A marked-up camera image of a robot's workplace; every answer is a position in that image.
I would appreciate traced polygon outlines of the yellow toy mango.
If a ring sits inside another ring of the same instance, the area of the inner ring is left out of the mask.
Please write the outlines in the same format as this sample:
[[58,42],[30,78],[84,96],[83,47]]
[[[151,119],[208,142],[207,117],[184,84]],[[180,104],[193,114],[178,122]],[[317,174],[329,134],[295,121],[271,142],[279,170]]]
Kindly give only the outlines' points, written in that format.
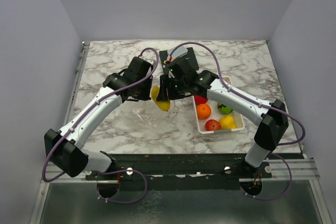
[[160,110],[167,112],[169,111],[171,107],[171,103],[169,100],[168,101],[158,101],[157,100],[158,95],[159,95],[159,90],[160,88],[158,86],[154,86],[151,90],[151,98]]

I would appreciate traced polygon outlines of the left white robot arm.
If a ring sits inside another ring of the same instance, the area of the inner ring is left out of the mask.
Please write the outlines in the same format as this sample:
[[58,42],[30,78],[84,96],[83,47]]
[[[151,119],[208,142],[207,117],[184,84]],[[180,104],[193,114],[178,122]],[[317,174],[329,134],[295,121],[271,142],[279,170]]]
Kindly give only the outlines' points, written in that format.
[[83,111],[61,129],[45,133],[49,160],[70,177],[90,170],[98,171],[104,179],[112,178],[116,172],[113,158],[104,152],[83,151],[83,147],[100,123],[123,102],[149,100],[153,69],[148,61],[134,57],[126,69],[108,75]]

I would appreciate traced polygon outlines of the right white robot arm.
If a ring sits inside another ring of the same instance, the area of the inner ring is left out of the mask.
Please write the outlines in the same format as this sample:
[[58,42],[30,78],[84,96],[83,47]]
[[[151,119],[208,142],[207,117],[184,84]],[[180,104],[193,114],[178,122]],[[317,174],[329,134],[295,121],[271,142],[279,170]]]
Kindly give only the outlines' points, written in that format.
[[269,102],[248,95],[208,70],[198,73],[183,58],[165,61],[163,70],[157,101],[198,95],[232,108],[258,127],[255,142],[241,164],[241,171],[246,177],[258,174],[261,163],[275,150],[289,126],[284,103],[280,100]]

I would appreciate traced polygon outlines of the clear zip top bag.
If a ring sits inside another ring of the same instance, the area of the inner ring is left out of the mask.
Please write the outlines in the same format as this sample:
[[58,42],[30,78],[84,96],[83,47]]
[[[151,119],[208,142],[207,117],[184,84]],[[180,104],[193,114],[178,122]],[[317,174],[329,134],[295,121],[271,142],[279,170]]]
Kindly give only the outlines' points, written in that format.
[[175,112],[175,101],[170,101],[168,111],[162,111],[153,100],[134,102],[132,113],[146,125],[157,127],[157,125],[169,119]]

